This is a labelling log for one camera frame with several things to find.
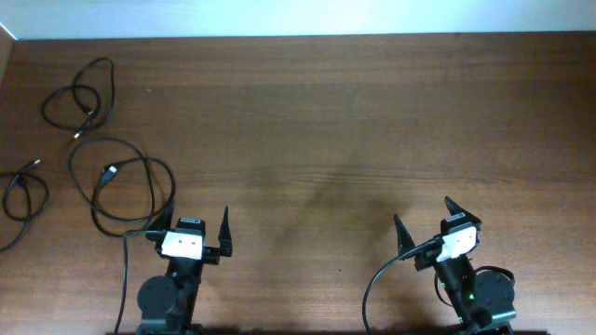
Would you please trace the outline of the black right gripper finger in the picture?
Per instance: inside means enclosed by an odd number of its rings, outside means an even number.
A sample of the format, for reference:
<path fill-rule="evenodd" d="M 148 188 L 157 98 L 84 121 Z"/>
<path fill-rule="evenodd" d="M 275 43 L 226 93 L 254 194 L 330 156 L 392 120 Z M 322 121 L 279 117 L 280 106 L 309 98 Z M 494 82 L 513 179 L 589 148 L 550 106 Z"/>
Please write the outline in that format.
<path fill-rule="evenodd" d="M 466 222 L 471 222 L 474 225 L 481 224 L 481 220 L 478 217 L 476 217 L 466 209 L 460 207 L 450 196 L 444 197 L 444 204 L 450 213 L 449 219 L 445 219 L 445 221 L 448 222 L 450 225 L 454 226 L 454 223 L 452 223 L 452 221 L 457 220 L 466 220 Z"/>
<path fill-rule="evenodd" d="M 402 260 L 407 259 L 411 251 L 415 249 L 415 243 L 398 214 L 394 215 L 394 223 L 398 236 L 398 256 Z"/>

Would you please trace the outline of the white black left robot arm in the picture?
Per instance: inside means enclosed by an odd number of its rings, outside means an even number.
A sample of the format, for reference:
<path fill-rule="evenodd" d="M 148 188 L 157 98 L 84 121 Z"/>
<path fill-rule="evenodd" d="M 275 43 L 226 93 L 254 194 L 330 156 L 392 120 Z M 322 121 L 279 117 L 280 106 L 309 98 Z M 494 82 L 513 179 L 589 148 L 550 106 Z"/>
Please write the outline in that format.
<path fill-rule="evenodd" d="M 233 254 L 229 208 L 225 208 L 217 247 L 205 245 L 206 223 L 201 219 L 178 219 L 172 225 L 175 204 L 148 226 L 147 239 L 155 243 L 157 255 L 168 262 L 167 271 L 147 279 L 137 294 L 142 313 L 138 334 L 200 334 L 192 322 L 203 268 L 217 265 Z"/>

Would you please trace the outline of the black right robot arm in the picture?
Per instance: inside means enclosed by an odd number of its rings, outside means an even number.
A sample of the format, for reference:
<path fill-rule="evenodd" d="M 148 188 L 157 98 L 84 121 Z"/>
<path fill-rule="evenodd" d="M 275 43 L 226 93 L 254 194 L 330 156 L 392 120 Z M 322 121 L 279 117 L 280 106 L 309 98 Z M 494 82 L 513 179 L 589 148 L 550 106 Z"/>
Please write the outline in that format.
<path fill-rule="evenodd" d="M 510 320 L 517 315 L 514 274 L 497 266 L 472 266 L 468 254 L 480 243 L 481 220 L 450 197 L 444 203 L 449 216 L 440 222 L 440 232 L 419 245 L 394 217 L 399 256 L 414 259 L 418 271 L 435 271 L 435 287 L 447 295 L 442 301 L 460 320 L 458 334 L 511 334 Z"/>

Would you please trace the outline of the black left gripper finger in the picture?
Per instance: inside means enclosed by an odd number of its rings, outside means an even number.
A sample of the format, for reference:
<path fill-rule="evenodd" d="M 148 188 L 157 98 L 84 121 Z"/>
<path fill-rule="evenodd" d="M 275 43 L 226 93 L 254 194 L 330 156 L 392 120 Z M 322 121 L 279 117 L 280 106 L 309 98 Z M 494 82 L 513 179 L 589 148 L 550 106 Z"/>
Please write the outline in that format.
<path fill-rule="evenodd" d="M 171 221 L 176 202 L 171 200 L 165 209 L 148 225 L 146 238 L 148 240 L 159 240 L 165 236 L 171 227 Z"/>
<path fill-rule="evenodd" d="M 223 219 L 218 234 L 218 241 L 220 242 L 220 256 L 231 257 L 233 254 L 233 239 L 229 226 L 229 206 L 226 206 L 224 209 Z"/>

